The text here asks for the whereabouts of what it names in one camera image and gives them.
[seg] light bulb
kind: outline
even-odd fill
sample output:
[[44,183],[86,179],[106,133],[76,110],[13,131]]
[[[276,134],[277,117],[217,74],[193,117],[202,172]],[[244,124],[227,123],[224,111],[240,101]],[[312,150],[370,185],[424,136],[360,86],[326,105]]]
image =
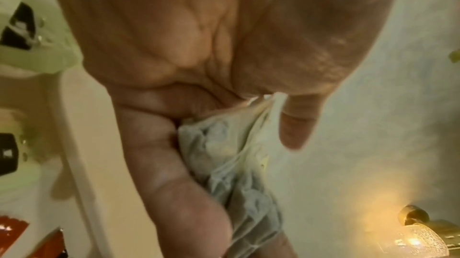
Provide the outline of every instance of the light bulb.
[[422,224],[413,224],[392,231],[378,240],[381,258],[438,258],[449,256],[441,237]]

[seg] wet tea bag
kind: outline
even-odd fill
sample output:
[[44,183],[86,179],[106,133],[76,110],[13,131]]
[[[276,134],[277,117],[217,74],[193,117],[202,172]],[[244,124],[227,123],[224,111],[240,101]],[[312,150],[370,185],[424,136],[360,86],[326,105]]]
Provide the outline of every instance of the wet tea bag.
[[228,258],[249,257],[282,230],[280,209],[263,179],[268,158],[263,128],[272,106],[273,100],[263,100],[179,127],[186,166],[230,216]]

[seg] shiny red package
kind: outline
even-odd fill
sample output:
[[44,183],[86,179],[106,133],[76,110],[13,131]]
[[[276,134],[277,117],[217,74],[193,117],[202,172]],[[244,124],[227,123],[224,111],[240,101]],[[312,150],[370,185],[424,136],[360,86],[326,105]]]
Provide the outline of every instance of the shiny red package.
[[69,258],[62,230],[58,230],[46,238],[30,258]]
[[0,216],[0,257],[24,233],[29,224],[25,221]]

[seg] skin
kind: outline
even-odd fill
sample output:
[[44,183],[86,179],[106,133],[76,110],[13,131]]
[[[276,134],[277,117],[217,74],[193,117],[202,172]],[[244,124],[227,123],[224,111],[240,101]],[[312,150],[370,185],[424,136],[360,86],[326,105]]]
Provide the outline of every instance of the skin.
[[[112,97],[126,163],[165,258],[217,258],[225,210],[189,176],[182,118],[289,95],[279,137],[299,149],[372,47],[393,0],[59,0],[84,65]],[[284,234],[252,258],[293,258]]]

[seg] lamp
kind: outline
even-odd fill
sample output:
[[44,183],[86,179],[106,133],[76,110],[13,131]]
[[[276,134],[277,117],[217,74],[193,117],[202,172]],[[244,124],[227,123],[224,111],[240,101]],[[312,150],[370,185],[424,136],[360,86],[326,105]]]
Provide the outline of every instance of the lamp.
[[460,227],[445,221],[431,221],[427,212],[406,206],[398,215],[404,227],[379,241],[382,257],[440,258],[460,254]]

